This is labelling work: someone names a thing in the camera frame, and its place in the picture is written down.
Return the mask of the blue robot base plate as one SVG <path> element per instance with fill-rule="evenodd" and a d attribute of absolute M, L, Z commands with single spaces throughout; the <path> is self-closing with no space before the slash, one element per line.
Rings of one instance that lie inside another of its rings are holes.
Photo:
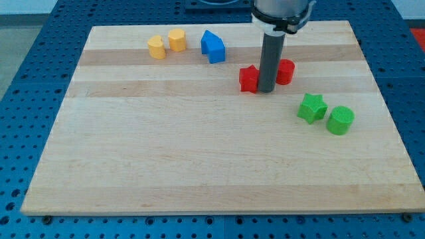
<path fill-rule="evenodd" d="M 184 0 L 183 2 L 186 12 L 250 10 L 251 7 L 251 0 Z"/>

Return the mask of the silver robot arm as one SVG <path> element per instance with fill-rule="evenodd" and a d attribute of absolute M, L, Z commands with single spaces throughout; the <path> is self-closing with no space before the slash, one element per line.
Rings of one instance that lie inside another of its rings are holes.
<path fill-rule="evenodd" d="M 294 35 L 309 21 L 315 0 L 253 0 L 252 22 L 265 34 Z"/>

